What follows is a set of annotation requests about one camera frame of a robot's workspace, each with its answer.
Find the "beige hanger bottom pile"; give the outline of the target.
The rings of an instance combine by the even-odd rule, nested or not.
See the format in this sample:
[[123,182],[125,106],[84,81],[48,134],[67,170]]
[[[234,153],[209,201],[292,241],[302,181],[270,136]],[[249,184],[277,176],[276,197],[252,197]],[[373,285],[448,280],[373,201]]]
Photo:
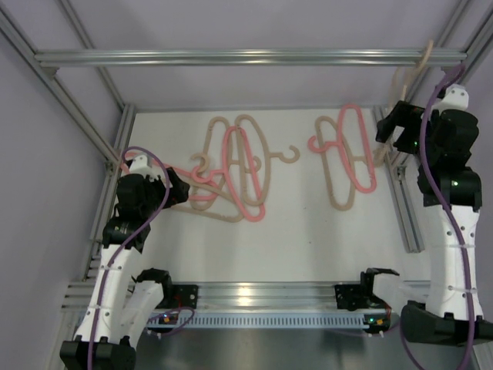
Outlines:
[[[223,177],[219,180],[218,183],[216,183],[213,180],[209,181],[208,183],[197,183],[195,180],[192,179],[192,177],[191,178],[185,177],[185,178],[188,184],[190,185],[189,196],[198,195],[198,194],[207,195],[210,193],[211,190],[213,193],[217,195],[217,198],[221,197],[224,200],[227,200],[230,203],[235,204],[233,197],[223,190],[223,187],[226,184],[226,180]],[[172,209],[188,214],[195,214],[202,217],[221,220],[228,223],[237,223],[244,218],[240,210],[238,210],[237,214],[233,216],[227,216],[227,215],[210,212],[209,209],[213,206],[216,199],[214,201],[206,201],[206,202],[188,200],[188,204],[189,204],[188,207],[178,204],[172,206]]]

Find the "beige hanger with right hook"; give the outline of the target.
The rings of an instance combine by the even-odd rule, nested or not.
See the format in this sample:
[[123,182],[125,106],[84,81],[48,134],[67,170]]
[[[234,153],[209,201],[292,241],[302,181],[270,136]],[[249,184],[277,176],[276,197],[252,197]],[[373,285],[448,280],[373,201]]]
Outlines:
[[[243,138],[243,127],[242,122],[247,121],[254,128],[257,136],[260,140],[263,158],[264,158],[264,176],[263,185],[261,186],[255,180],[257,178],[257,162],[253,159],[254,155],[250,148],[250,142],[248,136]],[[289,145],[289,150],[292,152],[292,157],[286,157],[282,152],[271,152],[268,146],[267,138],[265,137],[262,129],[260,128],[257,121],[250,115],[241,114],[234,120],[234,127],[239,133],[236,134],[236,145],[239,150],[238,153],[238,166],[240,168],[240,189],[241,189],[241,199],[243,202],[252,207],[259,207],[263,205],[265,199],[267,198],[270,180],[271,180],[271,160],[274,158],[279,159],[283,163],[296,163],[300,159],[300,151],[293,145]],[[250,197],[247,187],[247,174],[251,175],[252,183],[254,186],[256,199]]]

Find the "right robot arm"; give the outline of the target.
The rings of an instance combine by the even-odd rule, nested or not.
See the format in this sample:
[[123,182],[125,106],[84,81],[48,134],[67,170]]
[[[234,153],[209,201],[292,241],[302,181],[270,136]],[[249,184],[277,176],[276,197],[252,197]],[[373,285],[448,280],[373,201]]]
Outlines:
[[492,340],[475,281],[475,231],[482,206],[481,179],[467,165],[478,137],[478,120],[464,108],[434,105],[418,168],[423,195],[431,280],[427,294],[405,284],[391,269],[369,268],[361,285],[401,319],[413,343],[464,346]]

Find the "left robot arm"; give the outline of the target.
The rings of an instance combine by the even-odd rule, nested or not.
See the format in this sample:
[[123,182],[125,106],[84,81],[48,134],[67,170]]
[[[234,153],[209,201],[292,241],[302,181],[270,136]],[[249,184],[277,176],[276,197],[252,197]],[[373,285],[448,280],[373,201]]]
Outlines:
[[161,210],[187,201],[189,184],[171,167],[121,177],[113,215],[102,233],[99,270],[86,313],[60,358],[67,369],[133,369],[136,347],[150,315],[168,305],[168,271],[143,268],[150,222]]

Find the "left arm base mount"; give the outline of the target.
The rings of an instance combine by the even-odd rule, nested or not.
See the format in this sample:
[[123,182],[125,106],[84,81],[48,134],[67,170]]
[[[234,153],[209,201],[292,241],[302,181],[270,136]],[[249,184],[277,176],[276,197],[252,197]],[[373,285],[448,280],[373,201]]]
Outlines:
[[164,296],[156,306],[157,309],[189,307],[195,309],[199,297],[199,286],[196,284],[174,284],[164,289]]

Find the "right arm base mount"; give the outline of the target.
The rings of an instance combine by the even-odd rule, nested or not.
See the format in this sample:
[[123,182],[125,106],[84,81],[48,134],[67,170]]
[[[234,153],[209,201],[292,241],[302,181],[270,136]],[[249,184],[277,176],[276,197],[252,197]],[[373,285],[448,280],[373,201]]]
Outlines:
[[334,292],[338,309],[356,311],[357,309],[383,308],[382,303],[360,284],[338,284],[334,286]]

